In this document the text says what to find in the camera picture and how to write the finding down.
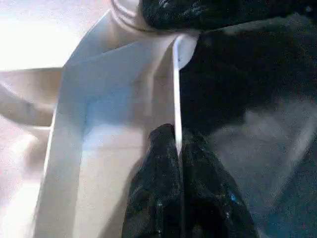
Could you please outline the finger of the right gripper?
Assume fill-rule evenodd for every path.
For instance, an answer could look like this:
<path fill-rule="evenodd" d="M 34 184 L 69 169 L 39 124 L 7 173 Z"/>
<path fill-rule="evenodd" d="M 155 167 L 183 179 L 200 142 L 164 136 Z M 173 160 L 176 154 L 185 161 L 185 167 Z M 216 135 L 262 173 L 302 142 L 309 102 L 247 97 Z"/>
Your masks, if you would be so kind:
<path fill-rule="evenodd" d="M 213 30 L 246 22 L 285 17 L 294 0 L 142 0 L 144 21 L 158 30 Z"/>

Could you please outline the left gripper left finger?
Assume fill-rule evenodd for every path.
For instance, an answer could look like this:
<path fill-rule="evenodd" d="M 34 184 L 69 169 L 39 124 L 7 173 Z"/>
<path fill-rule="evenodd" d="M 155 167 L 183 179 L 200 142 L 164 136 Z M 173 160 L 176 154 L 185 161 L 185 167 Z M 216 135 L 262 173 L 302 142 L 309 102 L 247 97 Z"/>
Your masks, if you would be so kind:
<path fill-rule="evenodd" d="M 143 163 L 131 181 L 123 238 L 180 237 L 181 179 L 174 136 L 171 124 L 150 133 Z"/>

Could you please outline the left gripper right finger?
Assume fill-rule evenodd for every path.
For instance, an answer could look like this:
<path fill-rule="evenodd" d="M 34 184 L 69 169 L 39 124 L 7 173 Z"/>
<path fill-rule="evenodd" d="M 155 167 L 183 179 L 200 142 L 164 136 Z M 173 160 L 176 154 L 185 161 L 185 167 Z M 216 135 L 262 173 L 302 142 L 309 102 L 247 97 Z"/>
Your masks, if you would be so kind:
<path fill-rule="evenodd" d="M 199 134 L 183 130 L 185 228 L 189 238 L 256 238 L 239 188 Z"/>

